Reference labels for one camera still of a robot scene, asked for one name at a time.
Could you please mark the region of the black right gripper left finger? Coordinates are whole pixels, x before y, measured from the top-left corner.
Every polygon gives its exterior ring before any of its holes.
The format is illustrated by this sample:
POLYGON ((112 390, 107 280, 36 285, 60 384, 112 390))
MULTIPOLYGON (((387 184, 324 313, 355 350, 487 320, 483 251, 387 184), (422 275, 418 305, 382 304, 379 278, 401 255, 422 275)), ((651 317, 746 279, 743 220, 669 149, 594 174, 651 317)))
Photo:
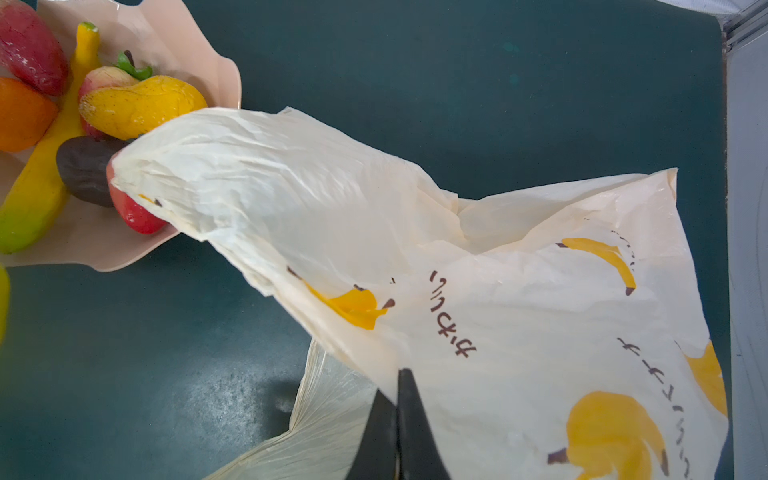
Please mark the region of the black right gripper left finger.
POLYGON ((346 480, 394 480, 397 477, 397 420, 396 405, 377 391, 346 480))

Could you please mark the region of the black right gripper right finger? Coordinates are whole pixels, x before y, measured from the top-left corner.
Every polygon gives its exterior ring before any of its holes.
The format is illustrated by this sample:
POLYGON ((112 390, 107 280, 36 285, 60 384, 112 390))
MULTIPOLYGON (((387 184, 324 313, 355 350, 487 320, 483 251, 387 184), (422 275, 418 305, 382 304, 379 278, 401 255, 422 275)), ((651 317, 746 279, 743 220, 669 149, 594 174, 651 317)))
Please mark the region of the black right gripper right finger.
POLYGON ((398 373, 397 427, 399 478, 449 480, 410 369, 398 373))

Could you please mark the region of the cream banana-print plastic bag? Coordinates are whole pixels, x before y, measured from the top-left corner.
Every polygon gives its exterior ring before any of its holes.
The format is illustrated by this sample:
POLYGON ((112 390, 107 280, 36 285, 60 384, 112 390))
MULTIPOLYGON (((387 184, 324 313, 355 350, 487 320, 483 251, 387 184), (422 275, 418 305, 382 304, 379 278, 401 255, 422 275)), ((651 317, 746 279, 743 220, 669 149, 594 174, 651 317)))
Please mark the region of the cream banana-print plastic bag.
POLYGON ((300 112, 211 108, 113 184, 394 397, 455 479, 711 479, 729 421, 677 173, 464 200, 300 112))

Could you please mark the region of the orange toy fruit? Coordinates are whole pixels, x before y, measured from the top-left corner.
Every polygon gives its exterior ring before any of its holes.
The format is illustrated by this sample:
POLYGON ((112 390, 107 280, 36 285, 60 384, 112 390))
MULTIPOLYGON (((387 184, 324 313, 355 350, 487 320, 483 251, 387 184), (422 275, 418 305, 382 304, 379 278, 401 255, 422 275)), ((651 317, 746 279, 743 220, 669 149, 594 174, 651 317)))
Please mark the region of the orange toy fruit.
POLYGON ((34 146, 58 115, 57 105, 25 83, 1 78, 1 150, 16 153, 34 146))

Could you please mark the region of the dark purple toy plum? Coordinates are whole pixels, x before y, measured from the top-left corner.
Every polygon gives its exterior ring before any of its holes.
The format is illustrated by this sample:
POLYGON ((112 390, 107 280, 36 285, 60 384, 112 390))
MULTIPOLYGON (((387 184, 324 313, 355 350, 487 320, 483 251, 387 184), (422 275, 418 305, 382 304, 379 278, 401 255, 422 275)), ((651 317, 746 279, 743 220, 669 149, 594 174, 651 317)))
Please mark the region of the dark purple toy plum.
POLYGON ((56 154, 60 178, 75 198, 106 208, 114 204, 109 193, 107 165, 110 159, 131 141, 90 136, 63 142, 56 154))

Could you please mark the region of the yellow toy pear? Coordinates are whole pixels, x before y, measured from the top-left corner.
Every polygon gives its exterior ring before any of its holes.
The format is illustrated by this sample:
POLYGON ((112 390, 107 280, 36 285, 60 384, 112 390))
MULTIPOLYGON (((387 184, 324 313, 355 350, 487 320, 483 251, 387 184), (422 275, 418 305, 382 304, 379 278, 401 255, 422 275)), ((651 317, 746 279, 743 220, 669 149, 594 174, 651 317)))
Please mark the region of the yellow toy pear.
POLYGON ((96 130, 120 140, 131 140, 207 107, 206 99, 194 86, 157 75, 132 86, 93 90, 83 96, 79 113, 96 130))

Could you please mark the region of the long yellow toy banana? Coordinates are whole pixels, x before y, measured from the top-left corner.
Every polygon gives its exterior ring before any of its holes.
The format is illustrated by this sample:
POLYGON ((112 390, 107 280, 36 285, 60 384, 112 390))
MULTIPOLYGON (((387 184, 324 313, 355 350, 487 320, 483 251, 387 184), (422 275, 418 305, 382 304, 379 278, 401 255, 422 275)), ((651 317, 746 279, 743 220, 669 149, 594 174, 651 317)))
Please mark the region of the long yellow toy banana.
POLYGON ((40 240, 53 226, 69 193, 56 164, 59 147, 86 135, 79 114, 79 90, 86 75, 101 66, 100 30, 91 22, 77 27, 70 66, 72 81, 61 110, 37 143, 1 206, 1 252, 13 254, 40 240))

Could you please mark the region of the dark red toy fruit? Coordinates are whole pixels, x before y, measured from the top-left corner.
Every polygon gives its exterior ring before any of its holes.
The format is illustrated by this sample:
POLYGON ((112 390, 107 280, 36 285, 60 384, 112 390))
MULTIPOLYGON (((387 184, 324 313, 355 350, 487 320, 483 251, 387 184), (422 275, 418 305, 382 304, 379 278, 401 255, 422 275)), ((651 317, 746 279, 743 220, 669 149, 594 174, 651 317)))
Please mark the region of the dark red toy fruit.
POLYGON ((1 2, 1 65, 45 95, 66 91, 64 51, 36 10, 22 1, 1 2))

